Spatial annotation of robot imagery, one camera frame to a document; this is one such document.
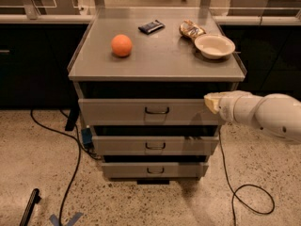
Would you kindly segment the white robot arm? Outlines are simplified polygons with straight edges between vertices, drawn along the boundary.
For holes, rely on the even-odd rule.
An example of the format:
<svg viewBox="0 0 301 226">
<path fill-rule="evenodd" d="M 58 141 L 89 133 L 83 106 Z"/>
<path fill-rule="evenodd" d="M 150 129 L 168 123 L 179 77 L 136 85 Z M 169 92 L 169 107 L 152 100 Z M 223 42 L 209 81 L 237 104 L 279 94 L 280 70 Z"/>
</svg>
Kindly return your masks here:
<svg viewBox="0 0 301 226">
<path fill-rule="evenodd" d="M 258 129 L 270 137 L 301 143 L 301 102 L 285 94 L 264 97 L 235 90 L 209 93 L 204 102 L 222 120 Z"/>
</svg>

